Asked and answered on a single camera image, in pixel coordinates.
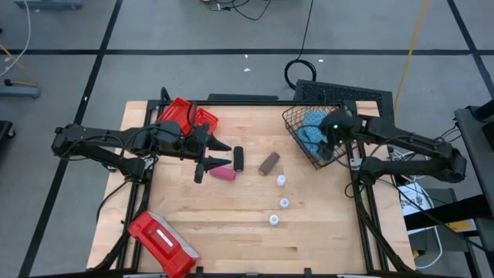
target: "blue towel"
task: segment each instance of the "blue towel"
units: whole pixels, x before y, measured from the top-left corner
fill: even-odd
[[[327,139],[326,136],[321,133],[318,126],[325,116],[327,116],[327,112],[324,111],[308,111],[302,120],[302,126],[296,131],[297,136],[306,149],[309,150],[310,154],[320,160],[322,160],[322,158],[317,153],[319,146],[316,144],[321,141],[327,143]]]

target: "white cable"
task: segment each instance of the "white cable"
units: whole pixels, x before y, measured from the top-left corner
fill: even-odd
[[[432,202],[432,199],[431,199],[431,197],[429,196],[429,194],[428,194],[428,193],[427,193],[427,192],[426,192],[426,191],[425,191],[425,190],[424,190],[424,189],[423,189],[420,185],[419,185],[419,187],[420,187],[420,189],[421,189],[421,191],[422,191],[422,194],[423,194],[424,196],[426,196],[426,197],[427,197],[427,199],[429,200],[429,205],[431,205],[431,208],[434,208],[434,203]],[[438,233],[438,227],[437,227],[437,226],[435,226],[435,227],[434,227],[434,232],[435,232],[435,237],[438,239],[438,245],[439,245],[439,255],[438,255],[438,256],[437,256],[437,257],[436,257],[436,258],[435,258],[435,259],[434,259],[431,263],[429,263],[428,265],[425,265],[425,266],[415,266],[415,268],[416,268],[416,269],[418,269],[418,270],[423,270],[423,269],[426,269],[426,268],[428,268],[428,267],[431,267],[432,265],[434,265],[435,263],[437,263],[437,262],[438,262],[438,260],[439,260],[439,259],[441,258],[441,256],[442,256],[442,245],[441,245],[441,240],[439,239],[439,233]]]
[[[7,66],[5,68],[5,70],[3,71],[3,73],[0,73],[0,76],[4,76],[6,73],[9,72],[9,70],[13,66],[15,66],[15,64],[19,61],[19,59],[21,59],[22,54],[24,54],[24,52],[28,49],[29,41],[31,41],[31,15],[29,14],[28,2],[26,0],[24,0],[24,5],[25,5],[25,11],[27,12],[27,15],[28,15],[28,39],[25,42],[25,48],[23,49],[23,51],[21,52],[21,54],[19,54],[17,56],[17,58],[14,60],[14,62],[10,66]]]

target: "small white object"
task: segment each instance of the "small white object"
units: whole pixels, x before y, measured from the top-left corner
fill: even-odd
[[[290,201],[287,199],[287,198],[282,198],[281,200],[279,200],[279,206],[282,208],[282,209],[286,209],[288,208],[288,205],[290,204]]]
[[[278,178],[276,179],[276,184],[278,186],[284,186],[286,182],[286,178],[284,175],[279,175]]]
[[[269,224],[271,225],[278,225],[279,218],[277,215],[271,215],[269,217]]]

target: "pink object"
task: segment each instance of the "pink object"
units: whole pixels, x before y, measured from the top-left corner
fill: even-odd
[[[233,181],[237,172],[225,167],[217,167],[209,171],[209,174],[215,178],[221,178],[227,181]]]

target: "concrete floor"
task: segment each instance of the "concrete floor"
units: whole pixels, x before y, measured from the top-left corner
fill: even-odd
[[[30,49],[98,50],[115,1],[86,0],[77,11],[32,12]],[[265,2],[252,0],[245,13],[259,14]],[[478,49],[494,49],[494,2],[457,1]],[[297,49],[310,1],[273,0],[258,22],[235,12],[210,12],[196,1],[123,0],[108,49]],[[407,49],[421,2],[414,0],[346,0],[314,2],[307,49]],[[8,49],[25,44],[25,12],[0,2],[0,43]],[[446,0],[430,2],[418,49],[469,49]],[[103,58],[83,124],[117,129],[129,100],[172,97],[203,100],[210,93],[293,97],[283,68],[296,55],[173,55]],[[26,55],[22,62],[36,75],[42,96],[36,100],[0,98],[0,119],[15,123],[18,136],[0,160],[0,276],[19,273],[59,159],[49,146],[55,127],[72,123],[96,55]],[[396,94],[406,56],[306,55],[318,80]],[[483,56],[494,72],[494,57]],[[290,70],[292,80],[309,79],[303,67]],[[22,77],[17,70],[8,78]],[[414,56],[402,92],[397,125],[425,136],[452,127],[453,111],[491,98],[471,55]],[[462,140],[454,145],[464,154]],[[472,167],[459,185],[432,178],[426,188],[453,187],[458,198],[480,193]],[[71,162],[42,240],[32,275],[83,271],[103,198],[107,171],[91,161]],[[478,253],[484,276],[485,257]],[[426,264],[435,255],[420,258]],[[447,253],[426,273],[469,276],[461,253]]]

